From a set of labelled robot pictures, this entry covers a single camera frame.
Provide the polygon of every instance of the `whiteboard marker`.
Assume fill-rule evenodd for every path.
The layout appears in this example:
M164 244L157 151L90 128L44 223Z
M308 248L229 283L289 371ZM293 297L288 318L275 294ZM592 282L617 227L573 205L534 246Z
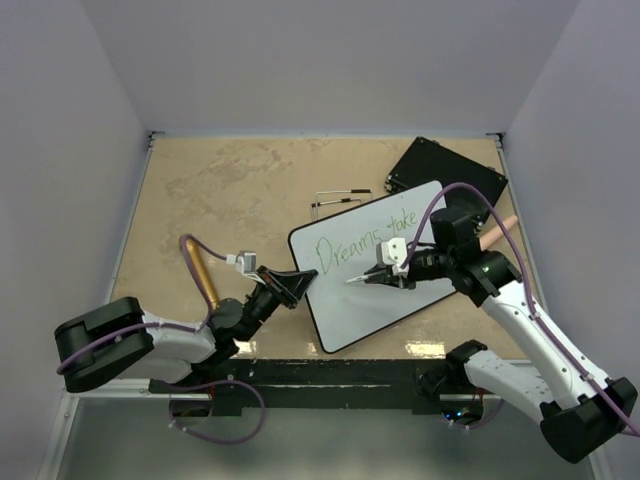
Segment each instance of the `whiteboard marker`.
M356 283L356 282L364 282L366 279L371 278L373 275L360 275L359 277L350 278L349 280L345 280L344 283Z

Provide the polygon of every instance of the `black base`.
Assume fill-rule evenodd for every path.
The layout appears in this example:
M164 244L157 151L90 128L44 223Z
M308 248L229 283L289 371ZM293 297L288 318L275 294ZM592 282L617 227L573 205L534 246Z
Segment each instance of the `black base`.
M444 360L250 360L231 359L208 378L189 378L198 385L233 377L256 387L269 408L307 409L396 409L414 414L440 415L438 402L427 398L420 379ZM151 393L171 393L164 383L152 381ZM455 391L443 384L441 394L473 393L474 388ZM175 408L191 413L194 406L203 412L208 402L176 400ZM239 415L256 400L241 387L222 386L215 390L214 415Z
M605 392L625 415L631 415L638 392L629 380L623 377L612 381ZM570 463L578 463L625 428L600 395L584 399L580 406L567 410L560 409L555 402L543 403L540 407L544 417L540 429L544 438Z

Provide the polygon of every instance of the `white whiteboard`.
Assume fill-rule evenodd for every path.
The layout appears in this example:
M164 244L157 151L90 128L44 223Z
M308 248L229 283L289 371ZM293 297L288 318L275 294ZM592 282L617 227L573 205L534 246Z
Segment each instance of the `white whiteboard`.
M298 269L319 273L307 302L325 352L335 353L454 292L448 279L421 282L415 290L344 283L375 265L376 244L393 237L413 240L427 205L440 190L439 182L427 183L289 234ZM443 207L441 199L436 209ZM429 222L421 241L433 242Z

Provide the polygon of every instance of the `cable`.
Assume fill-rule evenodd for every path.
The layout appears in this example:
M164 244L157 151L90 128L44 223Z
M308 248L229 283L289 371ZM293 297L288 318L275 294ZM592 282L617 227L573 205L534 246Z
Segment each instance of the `cable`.
M502 407L504 407L505 403L506 402L504 401L504 399L501 398L498 404L496 405L496 408L494 408L489 415L487 415L484 418L481 418L477 422L472 423L470 425L462 425L460 423L455 423L455 422L453 423L449 422L449 424L455 425L456 427L464 428L465 430L475 430L476 428L484 427L487 423L489 423L491 420L496 418L498 413L500 413L500 410L502 410Z
M202 248L209 255L219 260L226 261L227 257L225 257L224 255L220 255L219 253L216 253L215 251L211 250L209 247L207 247L204 243L202 243L200 240L198 240L196 237L194 237L190 233L185 233L184 235L180 236L180 250L182 251L182 257L184 258L184 262L187 264L187 268L189 269L189 274L191 275L193 282L196 284L196 287L198 287L198 291L200 292L200 295L202 295L204 302L207 304L207 314L205 315L204 319L202 320L202 322L200 322L200 325L197 328L197 331L199 332L200 330L202 330L207 326L207 323L209 322L209 319L213 314L214 308L211 302L209 301L206 289L204 288L204 285L202 284L202 280L200 279L200 276L198 275L198 271L196 270L196 266L193 264L193 260L191 260L191 257L189 256L189 252L187 250L187 240L192 240L196 245Z
M409 248L407 259L402 264L402 267L403 268L406 267L409 264L409 261L411 260L411 258L413 257L416 247L418 246L420 237L422 236L422 231L424 230L427 224L427 221L429 220L431 213L435 208L438 200L440 200L446 193L450 192L451 190L455 190L457 188L468 190L474 193L485 204L489 212L491 212L491 215L493 216L493 218L495 218L496 223L500 227L500 230L502 230L504 237L507 239L507 242L509 242L509 246L513 250L513 253L516 257L518 266L520 267L520 272L522 273L522 283L524 285L525 301L527 303L527 307L529 308L529 312L531 313L531 316L539 325L540 329L545 333L545 335L549 338L549 340L551 340L551 342L558 348L558 350L562 352L562 354L567 358L567 360L569 360L569 362L576 368L576 370L578 370L580 375L587 380L589 385L593 387L593 389L598 393L598 395L600 395L602 399L606 402L609 408L611 408L611 410L613 410L616 413L618 418L620 418L620 420L622 420L630 430L630 431L623 431L621 433L623 433L624 435L640 437L640 427L638 427L635 424L635 422L631 420L631 418L629 418L620 409L620 407L618 407L618 405L616 405L616 403L607 394L607 392L605 392L600 387L600 385L598 385L598 382L596 382L593 379L593 375L591 375L591 373L580 363L580 361L569 351L569 349L565 347L562 341L553 333L553 331L551 331L549 326L540 316L540 313L537 311L535 307L535 302L533 300L533 290L531 288L531 281L529 279L529 275L527 274L527 269L524 262L524 258L522 257L522 253L518 249L516 242L514 241L511 234L509 233L509 229L506 227L502 219L498 216L498 213L493 208L493 205L491 205L489 200L487 200L487 198L477 188L467 183L455 182L450 185L447 185L442 190L440 190L440 192L438 192L438 194L433 198L433 200L431 200L431 203L429 203L429 205L427 206L427 209L424 212L422 220L420 221L420 225L418 226L418 230L416 231L416 236L411 242L411 247Z
M407 243L407 248L413 245L413 242ZM427 248L436 248L437 245L435 243L426 243L426 242L418 242L419 247L427 247Z
M473 402L475 401L476 397L478 396L478 390L481 390L481 389L480 389L480 388L476 388L476 389L473 391L473 395L472 395L472 397L471 397L471 400L469 401L469 405L467 405L467 407L466 407L466 408L470 408L470 407L473 405ZM480 403L482 404L482 395L480 396L480 399L479 399L479 400L480 400Z
M190 392L194 390L202 390L204 388L209 388L209 387L217 387L219 385L238 385L240 387L243 387L249 390L258 399L258 403L260 404L260 420L258 420L258 424L251 432L249 432L247 435L243 437L231 439L231 440L227 440L225 438L212 437L211 435L197 432L195 430L192 430L191 428L188 428L182 425L180 422L178 422L178 419L174 415L173 410L171 410L171 407L169 407L169 418L171 419L171 423L169 424L169 426L171 427L175 425L179 430L191 435L192 437L199 438L200 440L204 440L206 442L215 443L216 445L238 445L240 443L245 443L251 440L253 437L255 437L258 434L258 432L262 430L265 418L267 416L267 407L264 403L264 398L262 397L262 395L260 395L260 392L258 392L258 390L256 390L253 386L249 385L248 383L241 382L240 380L217 380L215 382L204 383L202 385L196 385L194 387L176 387L175 385L165 384L166 387L168 387L171 390L175 390L177 392Z
M185 325L178 325L176 323L160 323L160 322L151 322L151 323L137 323L135 325L130 325L128 327L121 328L120 330L116 330L115 332L111 332L104 337L100 337L97 340L85 345L80 350L72 353L67 358L64 359L56 368L56 373L58 375L62 375L64 371L69 368L69 365L75 363L81 356L95 350L101 345L108 343L112 340L115 340L117 337L122 335L126 335L127 333L135 332L136 330L142 330L146 328L171 328L173 330L182 330L183 332L191 332L196 333L196 329L193 327L187 327Z
M88 345L85 345L84 347L82 347L80 350L78 350L77 352L69 355L69 357L65 358L63 362L60 363L60 365L58 365L58 368L56 369L56 373L58 375L62 375L64 373L64 371L69 368L69 366L71 364L73 364L74 362L76 362L78 360L78 358L80 358L81 356L95 350L96 348L98 348L101 345L104 345L105 343L108 343L114 339L116 339L119 336L122 335L126 335L127 333L131 333L134 332L136 330L142 330L142 329L147 329L147 328L171 328L174 330L182 330L184 332L191 332L191 333L197 333L195 328L192 327L187 327L185 325L178 325L175 323L160 323L160 322L152 322L152 323L138 323L136 325L130 325L128 327L125 328L121 328L120 330L116 330L115 332L109 333L108 335L105 335L104 337L99 338L98 340L95 340L91 343L89 343ZM241 387L246 388L247 390L249 390L251 393L253 393L256 398L258 399L258 403L260 404L260 420L258 421L258 425L256 426L256 428L254 428L249 434L245 435L244 437L238 438L238 439L234 439L234 440L225 440L222 438L216 438L216 437L211 437L209 435L206 435L204 433L200 433L200 432L196 432L194 430L191 430L187 427L185 427L184 425L181 425L178 420L176 419L176 417L173 414L173 411L170 409L169 410L169 416L171 417L172 420L172 424L175 424L178 426L178 428L180 430L182 430L185 433L188 433L191 436L194 436L196 438L200 438L201 440L205 440L211 443L215 443L218 445L237 445L240 443L244 443L248 440L251 440L253 437L255 437L258 432L260 432L260 430L262 429L262 426L264 425L264 421L266 418L266 406L264 403L264 398L262 397L262 395L260 395L260 392L258 392L254 387L252 387L251 385L249 385L248 383L245 382L241 382L239 380L218 380L215 382L210 382L210 383L205 383L203 385L196 385L193 387L178 387L175 385L171 385L168 383L165 383L165 386L168 387L171 390L175 390L177 392L190 392L190 391L194 391L194 390L202 390L202 389L208 389L209 387L215 387L218 385L239 385Z

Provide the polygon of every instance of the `green handwriting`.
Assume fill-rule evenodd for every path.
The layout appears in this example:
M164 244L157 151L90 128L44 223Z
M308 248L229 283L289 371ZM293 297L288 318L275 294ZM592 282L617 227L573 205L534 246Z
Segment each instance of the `green handwriting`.
M406 230L416 223L418 223L416 214L413 212L407 213L403 208L402 215L398 218L391 215L390 222L386 228L391 230L391 237L395 237L398 232ZM347 245L340 243L338 246L335 246L327 237L320 237L318 243L316 243L316 255L320 260L322 274L326 275L332 267L338 268L340 265L348 262L350 258L362 255L367 248L377 245L380 242L382 242L382 238L380 238L379 230L371 230L355 242Z

